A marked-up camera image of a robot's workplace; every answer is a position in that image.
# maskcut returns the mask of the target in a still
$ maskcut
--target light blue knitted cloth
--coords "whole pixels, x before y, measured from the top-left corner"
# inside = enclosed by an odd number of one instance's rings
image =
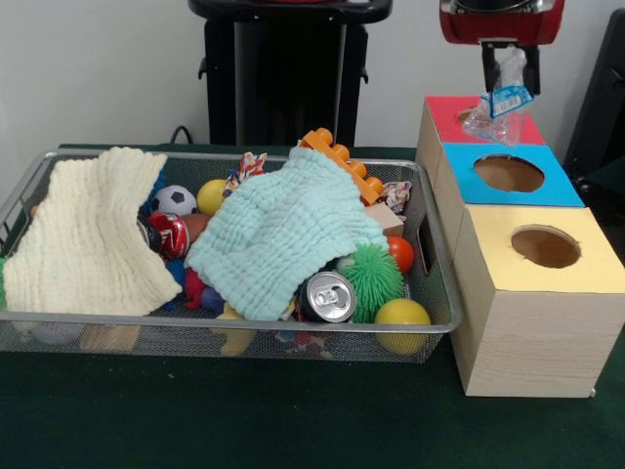
[[[282,169],[224,201],[187,265],[247,319],[278,320],[306,278],[367,243],[388,248],[352,177],[322,153],[295,148]]]

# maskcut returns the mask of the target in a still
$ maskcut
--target wire mesh basket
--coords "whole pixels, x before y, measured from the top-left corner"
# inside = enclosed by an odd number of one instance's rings
[[[0,209],[2,255],[11,256],[41,202],[58,161],[97,157],[90,149],[58,149],[39,156]],[[168,184],[197,193],[212,179],[238,167],[239,156],[167,153]],[[270,156],[265,170],[286,161]],[[405,276],[405,295],[421,303],[432,325],[310,323],[294,321],[213,320],[183,302],[172,311],[145,317],[68,315],[0,311],[0,351],[109,353],[142,356],[245,357],[355,362],[424,362],[443,334],[463,315],[458,286],[447,255],[432,189],[413,162],[363,160],[369,174],[383,181],[410,181],[404,237],[416,260]]]

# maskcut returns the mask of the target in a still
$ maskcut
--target shape sorter box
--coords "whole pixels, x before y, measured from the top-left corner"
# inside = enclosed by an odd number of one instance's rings
[[[592,394],[625,322],[625,269],[590,209],[467,205],[454,267],[468,396]]]
[[[467,203],[584,207],[544,145],[443,144],[434,195],[452,259]]]
[[[421,117],[417,162],[426,169],[432,187],[437,182],[438,164],[442,156],[442,144],[487,144],[486,140],[466,134],[462,130],[460,116],[475,107],[479,97],[429,96],[426,98]],[[536,124],[528,114],[521,130],[520,144],[544,145]]]

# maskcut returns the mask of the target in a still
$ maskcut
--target knitted blanket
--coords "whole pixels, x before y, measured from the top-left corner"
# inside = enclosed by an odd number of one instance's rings
[[[248,320],[277,320],[293,293],[357,244],[388,248],[352,177],[295,148],[282,169],[246,181],[191,247],[187,265]]]
[[[58,162],[4,266],[12,311],[144,316],[181,291],[137,228],[164,154],[111,149]]]

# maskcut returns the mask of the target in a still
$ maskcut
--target green spiky ball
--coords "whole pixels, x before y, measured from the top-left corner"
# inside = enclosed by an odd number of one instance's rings
[[[370,323],[378,310],[391,300],[403,296],[403,275],[395,259],[377,244],[358,247],[344,263],[341,274],[355,291],[354,322]]]

